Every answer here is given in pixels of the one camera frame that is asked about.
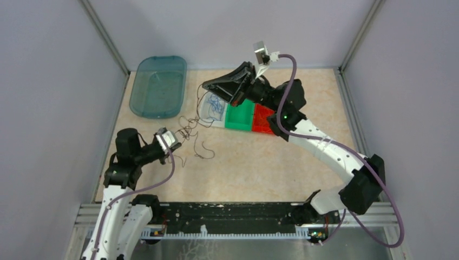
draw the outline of string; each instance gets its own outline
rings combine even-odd
[[[194,156],[195,157],[198,157],[200,159],[205,159],[205,160],[209,160],[209,159],[213,159],[215,157],[215,151],[213,151],[212,149],[209,149],[207,147],[204,146],[204,141],[201,142],[201,146],[204,150],[206,151],[209,151],[212,153],[212,156],[209,156],[209,157],[205,157],[203,155],[201,155],[200,153],[197,152],[196,150],[196,144],[198,143],[198,134],[199,134],[199,131],[194,131],[198,126],[202,126],[202,127],[205,127],[205,128],[210,128],[213,124],[214,121],[219,121],[218,119],[216,118],[208,118],[208,119],[211,119],[212,121],[208,122],[208,121],[205,121],[201,118],[201,116],[199,115],[199,105],[201,104],[202,100],[204,99],[204,97],[206,96],[207,93],[209,93],[209,90],[207,90],[203,95],[199,95],[199,89],[202,87],[202,84],[198,86],[197,90],[196,90],[196,99],[197,99],[197,103],[196,103],[196,116],[193,117],[193,118],[187,118],[185,116],[180,116],[179,117],[179,120],[178,120],[178,123],[179,123],[179,126],[180,128],[175,131],[175,134],[179,135],[182,137],[182,144],[185,142],[185,141],[188,141],[191,139],[191,137],[195,137],[194,138],[194,143],[193,143],[193,151],[194,151]],[[219,100],[219,98],[214,95],[214,94],[211,94],[209,99],[206,101],[207,103],[210,104],[210,108],[209,108],[209,111],[212,111],[212,112],[215,112],[215,113],[220,113],[220,114],[223,114],[224,112],[224,109],[225,109],[225,106],[224,104],[220,103],[221,100]],[[180,160],[182,161],[182,167],[185,166],[186,164],[186,161],[187,161],[187,158],[183,159],[182,157],[180,156],[175,156],[175,157],[178,157],[180,158]]]

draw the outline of gray wall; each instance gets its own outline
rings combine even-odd
[[[77,1],[0,1],[0,259],[63,259],[124,76]]]
[[[459,2],[387,1],[346,73],[414,259],[457,259]]]
[[[190,68],[254,61],[252,44],[291,53],[300,67],[340,65],[373,0],[91,1],[130,70],[179,55]],[[288,61],[275,66],[290,67]]]

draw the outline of teal plastic tray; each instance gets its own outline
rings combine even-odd
[[[172,118],[180,112],[187,65],[178,56],[150,57],[135,74],[130,110],[144,118]]]

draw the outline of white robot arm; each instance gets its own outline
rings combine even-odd
[[[145,143],[143,147],[139,133],[133,128],[119,131],[115,142],[117,151],[105,172],[101,211],[82,260],[130,259],[142,230],[159,217],[158,197],[150,194],[137,195],[127,212],[141,168],[155,160],[165,164],[167,148],[172,152],[181,146],[174,133],[165,128],[157,132],[151,144]]]
[[[286,91],[288,82],[273,88],[266,78],[261,76],[281,55],[278,52],[268,53],[263,42],[254,44],[254,51],[258,64],[243,62],[233,72],[204,82],[203,88],[219,96],[231,106],[238,106],[248,99],[273,110],[274,114],[267,118],[273,133],[310,151],[340,177],[343,185],[316,191],[306,201],[305,210],[310,211],[307,213],[311,220],[330,211],[342,209],[364,214],[377,199],[382,188],[364,166],[362,158],[383,182],[384,161],[377,155],[367,158],[362,154],[350,153],[333,142],[331,137],[319,130],[299,111],[306,104],[303,86],[299,79],[293,80],[289,90]],[[285,93],[286,102],[279,111],[279,104]],[[278,125],[276,116],[280,116],[284,131]],[[310,138],[300,138],[295,135],[307,135]]]

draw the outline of beige marble surface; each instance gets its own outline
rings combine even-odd
[[[228,73],[229,70],[191,70],[187,72],[185,100],[180,115],[195,116],[196,88],[202,82]],[[290,78],[290,69],[269,70],[265,76],[277,86]],[[134,83],[132,73],[124,95],[109,155],[115,152],[116,133],[134,127],[151,140],[162,126],[169,130],[180,128],[179,116],[171,119],[145,119],[129,109],[129,98]],[[344,108],[332,69],[301,69],[301,79],[307,104],[301,109],[317,127],[335,140],[353,147]],[[267,202],[302,201],[313,191],[341,184],[337,175],[309,152],[274,135],[240,132],[224,128],[198,127],[197,150],[211,155],[199,143],[215,151],[215,158],[204,160],[194,156],[193,139],[185,141],[174,154],[180,159],[174,176],[164,185],[148,191],[163,202]],[[169,175],[171,165],[159,162],[143,167],[137,189],[155,184]],[[103,175],[96,201],[102,199]]]

